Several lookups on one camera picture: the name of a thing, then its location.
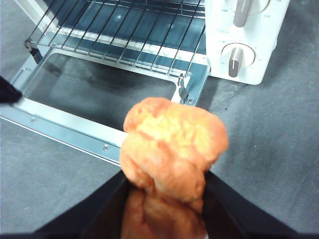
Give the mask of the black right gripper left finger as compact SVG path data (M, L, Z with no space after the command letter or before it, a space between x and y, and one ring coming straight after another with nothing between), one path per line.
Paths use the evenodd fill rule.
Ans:
M119 239L129 182L119 171L91 195L31 233L2 239Z

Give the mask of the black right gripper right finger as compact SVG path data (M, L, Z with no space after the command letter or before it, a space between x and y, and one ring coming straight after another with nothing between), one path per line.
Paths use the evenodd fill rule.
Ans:
M212 172L205 174L203 218L210 239L317 239L299 233L246 200Z

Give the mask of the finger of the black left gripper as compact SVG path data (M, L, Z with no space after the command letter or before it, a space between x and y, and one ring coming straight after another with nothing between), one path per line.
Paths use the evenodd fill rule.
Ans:
M13 104L18 102L22 97L21 91L17 90L6 79L0 77L0 103Z

